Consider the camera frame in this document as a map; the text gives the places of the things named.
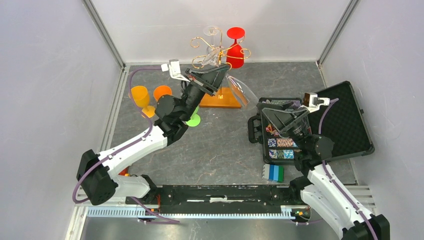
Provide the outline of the clear flute glass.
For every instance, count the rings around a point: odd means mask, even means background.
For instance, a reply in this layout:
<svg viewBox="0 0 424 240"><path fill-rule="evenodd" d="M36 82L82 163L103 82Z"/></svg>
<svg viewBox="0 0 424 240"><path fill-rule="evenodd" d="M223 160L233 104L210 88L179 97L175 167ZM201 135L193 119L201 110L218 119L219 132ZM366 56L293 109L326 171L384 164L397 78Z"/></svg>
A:
<svg viewBox="0 0 424 240"><path fill-rule="evenodd" d="M223 80L227 86L220 87L214 96L206 94L200 102L201 108L224 108L251 110L259 99L241 80L226 74Z"/></svg>

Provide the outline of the green wine glass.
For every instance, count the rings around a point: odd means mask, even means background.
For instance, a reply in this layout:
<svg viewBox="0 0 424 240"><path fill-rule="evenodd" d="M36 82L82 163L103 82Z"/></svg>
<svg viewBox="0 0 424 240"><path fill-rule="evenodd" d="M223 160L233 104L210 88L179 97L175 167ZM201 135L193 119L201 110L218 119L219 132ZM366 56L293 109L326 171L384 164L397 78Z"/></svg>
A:
<svg viewBox="0 0 424 240"><path fill-rule="evenodd" d="M198 115L198 111L199 111L199 106L197 106L193 112L193 114L191 115L190 119L188 121L186 121L186 124L189 127L196 127L200 124L201 122L201 117Z"/></svg>

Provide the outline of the orange wine glass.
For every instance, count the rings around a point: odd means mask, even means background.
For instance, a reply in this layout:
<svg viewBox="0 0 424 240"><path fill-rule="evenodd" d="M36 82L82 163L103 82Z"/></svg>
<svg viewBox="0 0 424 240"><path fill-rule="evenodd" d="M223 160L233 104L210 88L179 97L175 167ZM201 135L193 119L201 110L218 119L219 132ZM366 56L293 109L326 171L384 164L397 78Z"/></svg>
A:
<svg viewBox="0 0 424 240"><path fill-rule="evenodd" d="M153 97L156 102L158 102L161 97L172 94L172 89L168 85L160 85L156 87L153 91Z"/></svg>

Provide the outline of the yellow wine glass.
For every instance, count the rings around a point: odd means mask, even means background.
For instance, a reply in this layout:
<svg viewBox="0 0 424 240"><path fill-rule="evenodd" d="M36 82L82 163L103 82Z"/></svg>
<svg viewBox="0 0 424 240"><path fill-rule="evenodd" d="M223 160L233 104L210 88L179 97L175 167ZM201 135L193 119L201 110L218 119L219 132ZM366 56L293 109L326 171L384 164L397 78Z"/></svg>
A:
<svg viewBox="0 0 424 240"><path fill-rule="evenodd" d="M128 95L148 118L152 118L155 115L155 107L150 105L149 91L145 86L137 85L132 87Z"/></svg>

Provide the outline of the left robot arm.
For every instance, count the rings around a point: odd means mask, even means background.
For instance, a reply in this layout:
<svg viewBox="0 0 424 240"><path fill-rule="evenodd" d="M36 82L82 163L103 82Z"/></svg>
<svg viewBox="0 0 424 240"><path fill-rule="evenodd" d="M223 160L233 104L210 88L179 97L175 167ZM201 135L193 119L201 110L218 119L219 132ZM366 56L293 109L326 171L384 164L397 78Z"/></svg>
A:
<svg viewBox="0 0 424 240"><path fill-rule="evenodd" d="M82 154L76 174L78 182L72 193L76 204L89 201L98 206L112 197L136 197L145 204L153 203L157 190L148 177L125 177L120 172L181 139L203 97L218 91L231 65L224 63L206 70L188 68L181 73L179 62L173 61L140 69L169 72L171 78L186 82L187 86L181 97L165 94L159 98L154 112L158 119L148 118L149 127L142 133L108 150L96 153L89 149Z"/></svg>

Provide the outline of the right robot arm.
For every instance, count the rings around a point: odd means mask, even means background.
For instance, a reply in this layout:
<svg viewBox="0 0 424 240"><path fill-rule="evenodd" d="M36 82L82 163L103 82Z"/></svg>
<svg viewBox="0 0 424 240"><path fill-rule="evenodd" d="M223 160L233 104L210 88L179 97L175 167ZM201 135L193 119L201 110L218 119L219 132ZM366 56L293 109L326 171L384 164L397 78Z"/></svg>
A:
<svg viewBox="0 0 424 240"><path fill-rule="evenodd" d="M327 163L332 157L334 142L323 135L312 134L304 119L331 100L320 98L314 103L288 110L281 105L259 102L259 112L283 137L300 148L295 167L302 173L291 181L289 199L295 204L312 207L341 240L389 240L390 223L383 215L368 210L341 183Z"/></svg>

